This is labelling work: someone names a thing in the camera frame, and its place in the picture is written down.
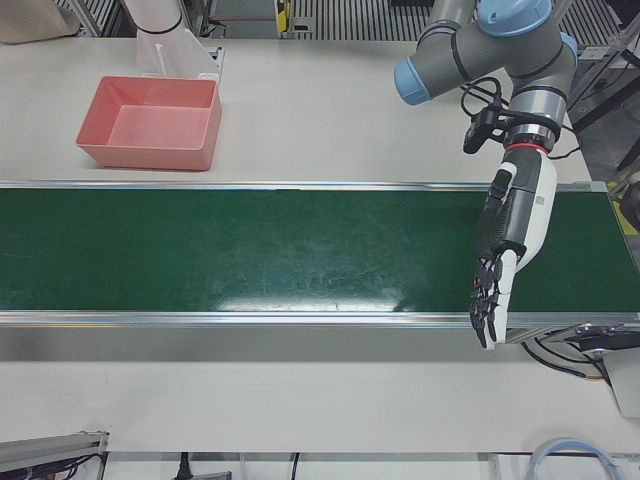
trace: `white table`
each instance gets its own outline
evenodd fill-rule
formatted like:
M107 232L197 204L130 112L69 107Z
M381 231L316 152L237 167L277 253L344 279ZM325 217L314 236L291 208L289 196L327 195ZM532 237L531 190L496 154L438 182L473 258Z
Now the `white table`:
M204 173L102 169L75 146L99 79L137 74L132 40L1 46L0 178L490 182L495 175L500 145L462 152L469 120L460 92L419 107L396 93L393 68L412 52L409 43L223 45L223 120L214 167ZM508 93L505 74L499 77ZM554 153L575 146L565 132ZM579 153L557 167L561 183L590 179Z
M0 47L0 178L488 182L501 147L461 151L457 92L410 108L403 43L229 41L210 172L98 168L74 139L98 79L136 72L131 40ZM558 153L573 148L565 135ZM563 183L589 180L579 154ZM578 435L640 451L602 383L482 352L471 331L0 332L0 441L105 429L115 451L527 451Z

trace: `green conveyor belt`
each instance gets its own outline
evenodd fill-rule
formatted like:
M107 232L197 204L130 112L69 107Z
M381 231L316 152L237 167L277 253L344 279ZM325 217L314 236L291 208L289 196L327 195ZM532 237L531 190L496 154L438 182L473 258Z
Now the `green conveyor belt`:
M483 192L0 190L1 310L464 312ZM512 312L640 312L605 193L559 193Z

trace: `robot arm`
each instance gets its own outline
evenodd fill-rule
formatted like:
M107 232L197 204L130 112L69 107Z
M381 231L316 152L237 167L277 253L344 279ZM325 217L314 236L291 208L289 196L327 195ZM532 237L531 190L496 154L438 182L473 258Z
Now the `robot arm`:
M515 274L546 236L557 175L547 154L564 119L576 67L576 43L551 18L550 0L440 0L416 53L396 67L395 82L411 105L504 67L513 82L510 110L487 107L470 132L489 137L498 124L505 154L478 225L471 322L484 348L504 343ZM499 121L500 116L508 120ZM477 151L485 138L467 138Z

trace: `pink tray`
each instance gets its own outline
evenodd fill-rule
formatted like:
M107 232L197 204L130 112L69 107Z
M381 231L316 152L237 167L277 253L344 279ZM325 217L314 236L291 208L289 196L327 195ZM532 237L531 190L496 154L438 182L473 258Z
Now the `pink tray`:
M76 143L105 167L208 170L221 117L213 80L104 77Z

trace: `yellow label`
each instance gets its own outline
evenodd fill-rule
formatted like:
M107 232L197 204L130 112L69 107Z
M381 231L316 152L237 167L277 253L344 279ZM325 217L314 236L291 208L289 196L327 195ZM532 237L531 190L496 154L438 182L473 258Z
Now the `yellow label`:
M616 211L618 221L625 235L639 235L638 231L631 225L620 211L620 203L613 202L613 209Z
M289 30L291 0L277 0L276 5L278 9L278 33L284 33Z

